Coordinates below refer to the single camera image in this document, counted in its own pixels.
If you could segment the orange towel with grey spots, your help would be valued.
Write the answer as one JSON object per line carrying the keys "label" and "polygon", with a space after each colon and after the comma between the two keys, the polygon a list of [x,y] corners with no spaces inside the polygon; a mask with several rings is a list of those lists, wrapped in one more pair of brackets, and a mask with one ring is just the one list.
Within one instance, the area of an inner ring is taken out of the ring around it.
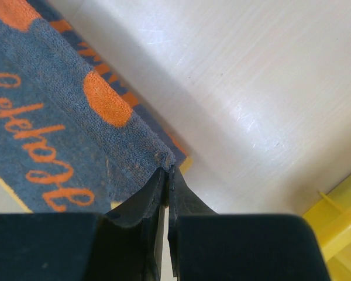
{"label": "orange towel with grey spots", "polygon": [[0,182],[25,210],[105,213],[190,165],[47,1],[0,1]]}

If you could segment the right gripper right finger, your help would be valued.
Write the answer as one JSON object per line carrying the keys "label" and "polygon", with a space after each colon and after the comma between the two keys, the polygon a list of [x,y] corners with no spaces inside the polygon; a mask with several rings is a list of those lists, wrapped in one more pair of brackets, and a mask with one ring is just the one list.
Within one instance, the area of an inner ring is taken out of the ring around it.
{"label": "right gripper right finger", "polygon": [[218,214],[169,173],[168,241],[178,280],[329,280],[316,237],[289,214]]}

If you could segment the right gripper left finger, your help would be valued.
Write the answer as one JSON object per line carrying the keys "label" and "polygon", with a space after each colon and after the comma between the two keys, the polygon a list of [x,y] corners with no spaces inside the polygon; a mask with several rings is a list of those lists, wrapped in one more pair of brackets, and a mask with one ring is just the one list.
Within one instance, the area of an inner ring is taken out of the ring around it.
{"label": "right gripper left finger", "polygon": [[166,178],[106,214],[0,214],[0,280],[159,280]]}

